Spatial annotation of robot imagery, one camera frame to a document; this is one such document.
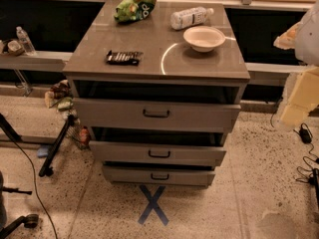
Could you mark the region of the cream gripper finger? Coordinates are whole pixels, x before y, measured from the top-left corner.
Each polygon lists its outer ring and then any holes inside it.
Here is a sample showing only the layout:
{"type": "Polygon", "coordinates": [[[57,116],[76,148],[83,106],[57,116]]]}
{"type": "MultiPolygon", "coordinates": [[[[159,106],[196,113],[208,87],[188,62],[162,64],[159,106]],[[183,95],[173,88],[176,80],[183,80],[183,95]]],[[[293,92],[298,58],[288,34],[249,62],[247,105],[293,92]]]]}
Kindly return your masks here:
{"type": "Polygon", "coordinates": [[[288,98],[280,123],[297,127],[319,106],[319,68],[310,67],[300,73],[288,98]]]}
{"type": "Polygon", "coordinates": [[[299,45],[297,36],[300,26],[300,22],[291,26],[286,32],[275,39],[273,45],[282,50],[296,49],[299,45]]]}

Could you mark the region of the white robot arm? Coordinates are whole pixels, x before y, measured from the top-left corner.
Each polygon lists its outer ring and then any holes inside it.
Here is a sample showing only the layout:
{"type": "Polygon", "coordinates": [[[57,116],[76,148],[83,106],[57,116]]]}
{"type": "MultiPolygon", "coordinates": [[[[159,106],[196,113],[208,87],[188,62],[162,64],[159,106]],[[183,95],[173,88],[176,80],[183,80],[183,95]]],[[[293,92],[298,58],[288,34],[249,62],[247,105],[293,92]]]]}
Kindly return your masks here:
{"type": "Polygon", "coordinates": [[[278,120],[281,127],[295,128],[319,106],[319,1],[273,45],[282,50],[293,49],[296,59],[307,65],[297,75],[278,120]]]}

